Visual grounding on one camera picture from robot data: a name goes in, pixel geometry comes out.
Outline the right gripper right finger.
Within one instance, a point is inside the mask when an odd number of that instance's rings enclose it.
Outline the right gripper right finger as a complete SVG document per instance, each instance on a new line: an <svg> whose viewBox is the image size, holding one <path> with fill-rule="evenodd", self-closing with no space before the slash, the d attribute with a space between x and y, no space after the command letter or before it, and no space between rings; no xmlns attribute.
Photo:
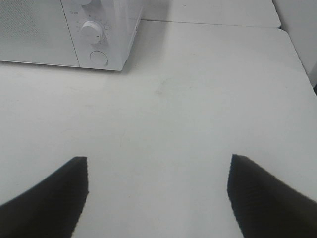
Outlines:
<svg viewBox="0 0 317 238"><path fill-rule="evenodd" d="M248 157L232 155L227 194L245 238L317 236L317 203Z"/></svg>

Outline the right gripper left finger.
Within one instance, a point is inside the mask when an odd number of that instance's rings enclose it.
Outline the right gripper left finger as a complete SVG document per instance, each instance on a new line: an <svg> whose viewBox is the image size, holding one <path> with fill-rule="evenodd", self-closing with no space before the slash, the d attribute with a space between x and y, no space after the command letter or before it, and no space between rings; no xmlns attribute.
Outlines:
<svg viewBox="0 0 317 238"><path fill-rule="evenodd" d="M89 194L86 157L74 157L0 206L2 238L70 238Z"/></svg>

